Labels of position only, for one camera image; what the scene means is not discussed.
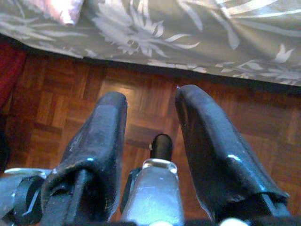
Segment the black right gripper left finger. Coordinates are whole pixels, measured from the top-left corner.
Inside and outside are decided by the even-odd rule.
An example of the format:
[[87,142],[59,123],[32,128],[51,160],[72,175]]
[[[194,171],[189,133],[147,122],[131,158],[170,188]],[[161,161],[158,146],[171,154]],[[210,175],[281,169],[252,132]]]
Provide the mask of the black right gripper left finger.
[[120,200],[126,97],[108,92],[67,145],[41,191],[42,226],[108,222]]

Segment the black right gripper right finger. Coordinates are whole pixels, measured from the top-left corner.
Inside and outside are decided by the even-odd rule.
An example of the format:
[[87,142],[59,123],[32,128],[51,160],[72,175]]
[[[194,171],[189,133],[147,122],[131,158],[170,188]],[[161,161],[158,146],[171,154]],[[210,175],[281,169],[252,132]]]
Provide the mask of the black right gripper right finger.
[[290,216],[288,194],[204,90],[182,86],[175,106],[196,195],[210,219]]

